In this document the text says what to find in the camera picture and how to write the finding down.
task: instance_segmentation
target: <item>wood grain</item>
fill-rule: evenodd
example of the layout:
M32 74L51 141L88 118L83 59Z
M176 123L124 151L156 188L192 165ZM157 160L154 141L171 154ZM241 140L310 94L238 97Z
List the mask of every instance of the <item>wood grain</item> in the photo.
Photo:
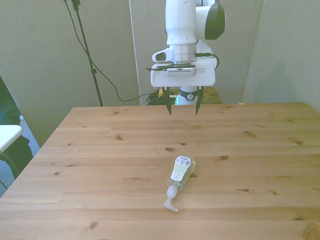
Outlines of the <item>wood grain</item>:
M171 162L196 169L165 209ZM0 198L0 240L319 240L304 103L74 108Z

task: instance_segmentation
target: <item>wall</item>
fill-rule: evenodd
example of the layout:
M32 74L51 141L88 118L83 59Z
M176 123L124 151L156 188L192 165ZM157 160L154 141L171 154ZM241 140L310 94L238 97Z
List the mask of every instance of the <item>wall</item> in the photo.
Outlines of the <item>wall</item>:
M220 0L226 14L224 34L208 45L220 58L214 87L224 103L242 100L264 0ZM146 67L152 55L165 49L166 0L130 0L140 93L152 89Z
M243 101L305 102L320 112L320 2L266 0Z
M79 8L93 61L123 99L136 97L129 0L81 0ZM40 145L73 107L99 106L88 58L61 0L0 1L0 75ZM139 104L120 102L97 76L105 106Z

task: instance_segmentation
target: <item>clear plastic bottle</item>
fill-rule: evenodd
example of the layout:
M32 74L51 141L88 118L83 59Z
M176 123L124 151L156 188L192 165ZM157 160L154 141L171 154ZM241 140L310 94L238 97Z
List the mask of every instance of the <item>clear plastic bottle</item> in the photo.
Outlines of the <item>clear plastic bottle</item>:
M168 199L163 204L166 208L178 212L178 209L171 205L171 199L175 198L178 189L182 189L196 167L196 161L191 156L180 155L172 161L171 175L167 180L169 186L166 195Z

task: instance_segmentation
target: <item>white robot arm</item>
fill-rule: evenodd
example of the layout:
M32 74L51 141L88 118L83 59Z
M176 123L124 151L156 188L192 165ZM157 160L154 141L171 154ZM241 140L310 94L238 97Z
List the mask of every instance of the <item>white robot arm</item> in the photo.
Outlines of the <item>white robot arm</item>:
M219 0L166 0L165 28L168 48L155 53L151 84L163 88L171 114L170 87L180 87L180 105L200 108L204 86L215 83L217 59L205 40L216 40L225 31L225 11Z

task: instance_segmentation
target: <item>bottle label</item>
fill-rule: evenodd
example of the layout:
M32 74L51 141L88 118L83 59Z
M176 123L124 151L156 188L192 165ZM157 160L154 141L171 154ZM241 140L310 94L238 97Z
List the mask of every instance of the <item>bottle label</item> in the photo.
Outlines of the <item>bottle label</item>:
M174 163L171 179L174 181L180 182L184 177L190 164L191 164L191 160L189 157L185 157L185 156L177 157Z

